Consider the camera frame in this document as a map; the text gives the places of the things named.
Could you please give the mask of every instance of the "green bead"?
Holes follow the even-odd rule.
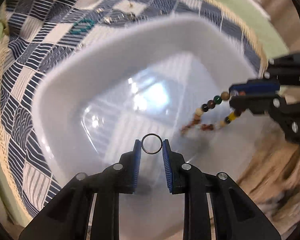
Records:
[[[220,96],[215,96],[213,98],[213,102],[216,103],[217,105],[221,104],[222,103],[222,99]]]

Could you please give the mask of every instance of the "plastic container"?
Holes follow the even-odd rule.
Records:
[[[169,139],[173,151],[203,172],[237,179],[267,117],[246,112],[222,130],[192,129],[185,137],[179,129],[202,103],[256,76],[206,20],[161,18],[91,45],[52,70],[34,97],[34,127],[61,185],[78,172],[95,174],[116,163],[147,133]],[[228,113],[223,102],[203,122]],[[135,194],[120,195],[121,239],[163,239],[182,229],[183,201],[169,194],[162,152],[143,152]]]

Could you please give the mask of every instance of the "yellow bead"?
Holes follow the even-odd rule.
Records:
[[[195,109],[195,114],[197,114],[198,116],[202,116],[203,113],[204,113],[204,112],[202,111],[201,108]]]
[[[224,127],[224,126],[226,126],[227,124],[226,124],[226,122],[224,121],[224,120],[222,120],[221,122],[220,122],[220,126],[221,127]]]
[[[232,112],[231,114],[229,114],[228,118],[230,119],[230,121],[234,121],[237,117],[234,115],[234,112]]]

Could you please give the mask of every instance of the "screw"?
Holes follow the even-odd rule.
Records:
[[[123,168],[123,165],[120,164],[120,163],[116,163],[115,165],[113,165],[113,168],[116,170],[116,171],[119,171]]]
[[[274,98],[274,99],[273,99],[273,105],[274,105],[276,108],[279,108],[279,107],[280,107],[280,101],[279,101],[277,98]]]
[[[266,78],[266,79],[269,79],[271,76],[270,76],[270,73],[269,72],[265,72],[264,73],[264,77]]]
[[[105,22],[105,23],[112,23],[112,18],[111,17],[104,17],[104,19],[103,19],[103,21]]]
[[[76,179],[77,180],[83,180],[83,179],[85,179],[87,177],[87,175],[85,174],[85,173],[83,173],[83,172],[80,172],[80,173],[78,173],[77,175],[76,175]]]
[[[218,176],[219,176],[219,178],[222,179],[222,180],[226,180],[226,179],[228,178],[227,174],[224,173],[224,172],[219,173]]]
[[[101,7],[96,9],[96,12],[97,12],[97,13],[100,13],[100,12],[103,12],[103,11],[104,11],[104,10],[103,10],[103,8],[101,8]]]
[[[189,169],[191,169],[191,165],[188,163],[182,164],[182,169],[188,171]]]
[[[293,130],[293,132],[295,132],[295,133],[298,132],[298,125],[297,125],[296,122],[293,122],[293,123],[292,123],[292,130]]]
[[[129,21],[135,21],[136,19],[137,19],[136,15],[134,13],[128,14],[128,20]]]

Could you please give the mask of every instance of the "patchwork cloth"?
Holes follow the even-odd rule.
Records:
[[[7,0],[9,52],[0,92],[8,164],[35,216],[61,189],[33,128],[31,104],[48,71],[83,47],[154,17],[193,13],[213,23],[258,72],[260,58],[240,27],[202,0]]]

